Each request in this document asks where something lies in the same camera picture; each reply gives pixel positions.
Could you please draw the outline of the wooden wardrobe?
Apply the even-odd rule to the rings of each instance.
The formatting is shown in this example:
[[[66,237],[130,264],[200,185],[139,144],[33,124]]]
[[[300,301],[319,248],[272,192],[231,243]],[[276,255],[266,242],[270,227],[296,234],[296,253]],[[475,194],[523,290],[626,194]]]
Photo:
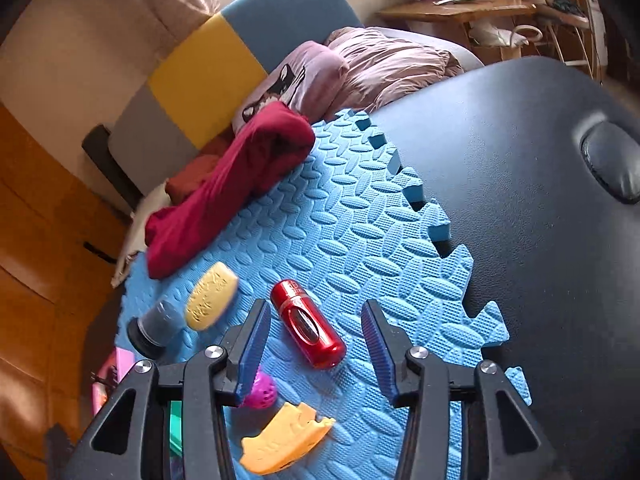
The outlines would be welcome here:
[[[78,440],[111,351],[126,220],[1,111],[1,475],[43,479],[44,436]]]

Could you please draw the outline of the yellow perforated oval case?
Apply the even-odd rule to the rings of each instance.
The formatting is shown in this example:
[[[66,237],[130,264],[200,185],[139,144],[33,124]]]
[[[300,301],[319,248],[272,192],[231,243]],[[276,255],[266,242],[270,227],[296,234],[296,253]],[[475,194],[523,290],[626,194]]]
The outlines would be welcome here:
[[[197,332],[208,330],[232,303],[238,286],[239,278],[228,266],[214,263],[190,293],[184,311],[186,325]]]

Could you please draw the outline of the mauve striped duvet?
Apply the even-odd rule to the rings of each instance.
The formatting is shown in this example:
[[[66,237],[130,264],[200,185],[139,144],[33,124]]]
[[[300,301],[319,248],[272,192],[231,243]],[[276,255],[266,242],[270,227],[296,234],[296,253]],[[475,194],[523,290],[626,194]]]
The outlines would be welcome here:
[[[345,108],[371,114],[463,73],[451,52],[414,40],[387,37],[373,28],[334,30],[326,46],[348,64],[341,89],[324,115],[326,120]]]

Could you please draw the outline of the blue foam puzzle mat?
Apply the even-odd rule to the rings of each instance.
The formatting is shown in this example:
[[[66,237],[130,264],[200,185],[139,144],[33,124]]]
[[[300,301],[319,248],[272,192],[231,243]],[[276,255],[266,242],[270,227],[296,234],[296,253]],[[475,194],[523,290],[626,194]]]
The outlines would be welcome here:
[[[201,276],[222,262],[239,289],[222,318],[205,332],[182,330],[168,350],[184,361],[242,323],[253,302],[277,282],[299,282],[347,347],[332,370],[316,370],[283,323],[274,318],[262,369],[281,402],[307,404],[334,419],[308,455],[282,471],[285,479],[389,479],[401,450],[408,413],[380,390],[360,326],[362,304],[376,300],[386,318],[444,361],[474,366],[486,347],[510,337],[494,302],[475,316],[463,298],[473,259],[464,246],[448,256],[436,245],[450,237],[446,212],[434,200],[420,209],[422,183],[401,165],[398,151],[363,112],[343,110],[314,126],[304,162],[266,195],[238,212],[216,240],[176,274],[149,277],[144,257],[132,264],[119,325],[166,299],[183,307]]]

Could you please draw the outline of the pink white cardboard tray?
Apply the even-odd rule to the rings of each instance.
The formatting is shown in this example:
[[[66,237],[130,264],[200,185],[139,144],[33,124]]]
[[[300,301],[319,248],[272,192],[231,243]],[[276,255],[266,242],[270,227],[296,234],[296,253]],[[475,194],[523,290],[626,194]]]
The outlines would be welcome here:
[[[99,370],[91,374],[91,404],[92,414],[106,403],[119,382],[126,376],[134,365],[134,354],[126,349],[115,347],[108,355]]]

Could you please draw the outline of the rust red cushion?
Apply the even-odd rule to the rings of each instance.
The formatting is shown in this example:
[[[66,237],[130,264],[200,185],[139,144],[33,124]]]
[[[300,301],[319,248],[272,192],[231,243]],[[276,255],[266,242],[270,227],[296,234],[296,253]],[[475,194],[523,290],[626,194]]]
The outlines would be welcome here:
[[[174,206],[183,203],[210,177],[233,140],[233,130],[224,130],[208,141],[194,159],[166,181],[165,192]]]

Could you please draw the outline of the black rolled mat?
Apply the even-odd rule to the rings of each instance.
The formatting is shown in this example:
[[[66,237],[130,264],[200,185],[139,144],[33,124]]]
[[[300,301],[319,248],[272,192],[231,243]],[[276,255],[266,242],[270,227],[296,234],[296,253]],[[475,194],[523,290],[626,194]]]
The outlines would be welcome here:
[[[81,147],[99,172],[114,186],[118,195],[131,209],[136,209],[143,194],[114,159],[108,148],[110,136],[111,131],[103,124],[96,125],[84,137]]]

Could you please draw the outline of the black clear filter canister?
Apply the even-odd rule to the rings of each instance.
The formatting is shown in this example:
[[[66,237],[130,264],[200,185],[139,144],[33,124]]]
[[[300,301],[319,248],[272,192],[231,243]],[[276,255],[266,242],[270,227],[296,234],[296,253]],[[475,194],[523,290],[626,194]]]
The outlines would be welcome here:
[[[140,316],[130,318],[126,333],[134,350],[159,359],[186,326],[182,311],[167,299],[158,300]]]

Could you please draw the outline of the purple cat pillow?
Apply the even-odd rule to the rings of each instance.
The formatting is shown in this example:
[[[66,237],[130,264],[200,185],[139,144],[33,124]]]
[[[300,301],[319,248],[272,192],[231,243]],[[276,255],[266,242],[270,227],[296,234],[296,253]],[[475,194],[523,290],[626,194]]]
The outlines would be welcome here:
[[[310,122],[318,122],[344,84],[349,65],[339,54],[322,44],[300,44],[258,84],[235,112],[235,134],[266,105],[280,101]]]

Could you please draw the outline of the dark red blanket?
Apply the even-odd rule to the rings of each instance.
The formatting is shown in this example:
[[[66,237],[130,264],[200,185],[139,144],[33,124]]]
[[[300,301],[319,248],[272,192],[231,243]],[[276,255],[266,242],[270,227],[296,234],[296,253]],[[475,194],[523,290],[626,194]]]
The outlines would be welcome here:
[[[189,263],[248,200],[267,193],[301,164],[314,140],[303,116],[280,102],[264,107],[189,198],[151,214],[145,226],[149,277],[168,278]]]

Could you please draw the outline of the beige folded cloth bag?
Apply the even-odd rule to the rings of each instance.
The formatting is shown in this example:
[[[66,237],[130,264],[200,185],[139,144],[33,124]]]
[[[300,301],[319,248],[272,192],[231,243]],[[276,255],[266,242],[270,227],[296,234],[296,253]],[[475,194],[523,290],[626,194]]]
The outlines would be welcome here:
[[[116,261],[114,275],[111,279],[113,288],[120,286],[130,272],[132,263],[139,252],[146,251],[145,226],[153,212],[168,207],[171,204],[169,195],[165,191],[166,182],[163,181],[156,188],[142,198],[136,210],[131,214],[131,226],[125,237],[124,244]]]

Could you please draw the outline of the red metal flashlight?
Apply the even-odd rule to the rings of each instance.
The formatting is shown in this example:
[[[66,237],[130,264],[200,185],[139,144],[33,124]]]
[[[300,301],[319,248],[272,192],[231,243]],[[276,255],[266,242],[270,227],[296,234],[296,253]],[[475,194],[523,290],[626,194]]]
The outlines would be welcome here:
[[[343,361],[346,344],[302,286],[282,280],[271,289],[270,300],[313,368],[328,370]]]

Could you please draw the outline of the wooden side table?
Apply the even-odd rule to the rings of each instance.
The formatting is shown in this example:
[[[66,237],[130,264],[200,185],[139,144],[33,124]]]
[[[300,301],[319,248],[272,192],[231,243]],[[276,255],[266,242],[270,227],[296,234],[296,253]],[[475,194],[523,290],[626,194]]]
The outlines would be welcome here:
[[[398,4],[378,11],[378,17],[397,28],[413,23],[442,25],[487,63],[511,61],[526,55],[554,58],[600,82],[597,35],[586,16],[548,4],[520,0],[476,0]]]

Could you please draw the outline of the grey yellow blue headboard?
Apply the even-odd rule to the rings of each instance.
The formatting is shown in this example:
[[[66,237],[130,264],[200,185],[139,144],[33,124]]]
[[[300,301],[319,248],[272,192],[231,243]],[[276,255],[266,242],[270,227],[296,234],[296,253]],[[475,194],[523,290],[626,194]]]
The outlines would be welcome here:
[[[178,44],[116,120],[108,149],[148,195],[226,130],[296,47],[360,21],[347,0],[234,0]]]

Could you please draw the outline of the teal plastic spool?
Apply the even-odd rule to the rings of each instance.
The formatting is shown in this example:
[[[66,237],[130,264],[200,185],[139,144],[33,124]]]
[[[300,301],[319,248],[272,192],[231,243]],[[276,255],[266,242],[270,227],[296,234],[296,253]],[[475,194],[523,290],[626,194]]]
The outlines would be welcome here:
[[[171,452],[179,457],[183,456],[181,401],[171,401],[169,404],[168,439]]]

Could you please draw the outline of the orange curved toy piece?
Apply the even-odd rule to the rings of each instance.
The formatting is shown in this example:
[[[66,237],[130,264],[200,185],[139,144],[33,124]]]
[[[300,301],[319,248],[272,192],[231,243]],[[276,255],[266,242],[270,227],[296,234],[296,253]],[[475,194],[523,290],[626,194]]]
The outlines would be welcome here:
[[[285,402],[256,437],[242,439],[240,464],[252,474],[274,474],[308,454],[329,433],[335,419],[316,419],[311,406]]]

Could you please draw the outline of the magenta plastic cup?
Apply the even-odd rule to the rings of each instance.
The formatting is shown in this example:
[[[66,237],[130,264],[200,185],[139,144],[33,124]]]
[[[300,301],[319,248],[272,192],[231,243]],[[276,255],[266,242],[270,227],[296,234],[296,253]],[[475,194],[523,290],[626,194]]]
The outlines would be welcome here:
[[[244,398],[242,408],[252,410],[265,410],[273,406],[278,398],[278,387],[272,377],[258,368],[256,372],[252,390]]]

